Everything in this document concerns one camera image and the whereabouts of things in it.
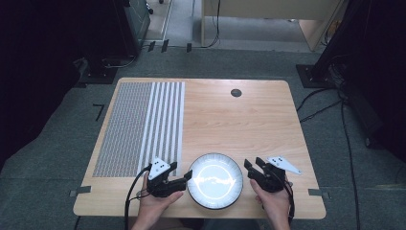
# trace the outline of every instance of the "floor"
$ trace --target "floor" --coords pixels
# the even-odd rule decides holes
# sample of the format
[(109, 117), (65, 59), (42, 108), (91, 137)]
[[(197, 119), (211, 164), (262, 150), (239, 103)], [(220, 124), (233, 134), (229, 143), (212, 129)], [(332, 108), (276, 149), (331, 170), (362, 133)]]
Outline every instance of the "floor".
[[(192, 0), (165, 0), (163, 4), (154, 0), (148, 3), (154, 13), (150, 15), (146, 44), (151, 41), (162, 44), (168, 39), (169, 46), (186, 47), (191, 43), (192, 47), (201, 47), (201, 1), (195, 1), (194, 10)], [(216, 35), (216, 18), (206, 17), (205, 20), (205, 45), (208, 46)], [(219, 17), (218, 29), (219, 40), (212, 47), (215, 49), (311, 52), (298, 20)], [(320, 45), (315, 52), (322, 53), (324, 48)]]

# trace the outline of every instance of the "wooden table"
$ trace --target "wooden table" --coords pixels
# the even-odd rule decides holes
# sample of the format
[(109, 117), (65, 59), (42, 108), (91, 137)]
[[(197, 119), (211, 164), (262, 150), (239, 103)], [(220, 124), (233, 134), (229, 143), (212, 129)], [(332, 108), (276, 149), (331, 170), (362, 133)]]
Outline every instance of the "wooden table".
[(299, 24), (311, 51), (321, 42), (347, 0), (202, 0), (201, 44), (205, 46), (205, 17), (300, 19)]
[[(183, 81), (185, 104), (182, 160), (186, 173), (199, 156), (219, 152), (234, 159), (244, 174), (243, 190), (238, 200), (222, 210), (209, 210), (196, 204), (188, 191), (172, 204), (163, 217), (210, 219), (263, 219), (265, 213), (255, 201), (244, 159), (254, 163), (256, 157), (283, 156), (303, 172), (286, 172), (293, 182), (296, 203), (295, 219), (322, 219), (326, 215), (318, 190), (305, 138), (293, 104), (288, 84), (283, 80), (198, 80), (198, 79), (120, 79), (107, 110), (101, 132), (81, 186), (91, 186), (91, 193), (79, 194), (74, 212), (78, 216), (123, 216), (124, 201), (134, 177), (93, 177), (109, 117), (117, 92), (123, 82)], [(242, 92), (231, 95), (232, 89)], [(133, 196), (141, 189), (137, 183)], [(129, 214), (138, 213), (138, 200), (133, 200)]]

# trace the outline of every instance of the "black and white stripe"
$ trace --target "black and white stripe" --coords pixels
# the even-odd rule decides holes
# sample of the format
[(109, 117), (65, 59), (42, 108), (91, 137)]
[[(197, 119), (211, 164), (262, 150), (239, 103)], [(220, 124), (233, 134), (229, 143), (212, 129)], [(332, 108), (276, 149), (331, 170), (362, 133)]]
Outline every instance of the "black and white stripe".
[(154, 156), (180, 163), (184, 98), (184, 82), (121, 83), (93, 176), (135, 176)]

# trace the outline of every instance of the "gray carpet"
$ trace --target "gray carpet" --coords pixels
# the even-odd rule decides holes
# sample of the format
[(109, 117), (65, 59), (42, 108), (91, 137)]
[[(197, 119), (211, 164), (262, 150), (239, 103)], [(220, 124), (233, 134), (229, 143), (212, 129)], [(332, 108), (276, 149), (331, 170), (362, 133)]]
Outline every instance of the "gray carpet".
[[(120, 69), (122, 77), (285, 80), (295, 105), (313, 89), (303, 89), (295, 64), (313, 64), (319, 54), (271, 51), (202, 50), (158, 47), (144, 50)], [(73, 229), (75, 199), (69, 191), (83, 179), (115, 84), (73, 88), (37, 139), (10, 158), (0, 175), (0, 229)], [(334, 90), (310, 98), (303, 118), (338, 100)], [(406, 191), (378, 185), (406, 183), (405, 164), (384, 149), (367, 149), (352, 110), (345, 106), (361, 229), (406, 229)], [(302, 123), (314, 171), (325, 198), (327, 216), (294, 219), (292, 229), (356, 229), (349, 151), (340, 105)], [(123, 218), (84, 217), (79, 229), (123, 229)]]

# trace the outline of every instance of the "black stand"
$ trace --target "black stand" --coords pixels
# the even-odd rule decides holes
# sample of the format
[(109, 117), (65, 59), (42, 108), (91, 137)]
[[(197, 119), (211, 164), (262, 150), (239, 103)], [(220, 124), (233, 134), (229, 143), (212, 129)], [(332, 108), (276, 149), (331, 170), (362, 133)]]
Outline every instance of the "black stand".
[(332, 80), (329, 80), (329, 73), (325, 73), (325, 76), (320, 78), (320, 76), (314, 75), (313, 68), (314, 65), (296, 65), (296, 70), (298, 71), (304, 88), (335, 88)]
[(93, 71), (86, 61), (81, 59), (76, 63), (80, 72), (80, 79), (75, 87), (85, 88), (87, 84), (112, 84), (116, 77), (118, 68), (97, 68)]

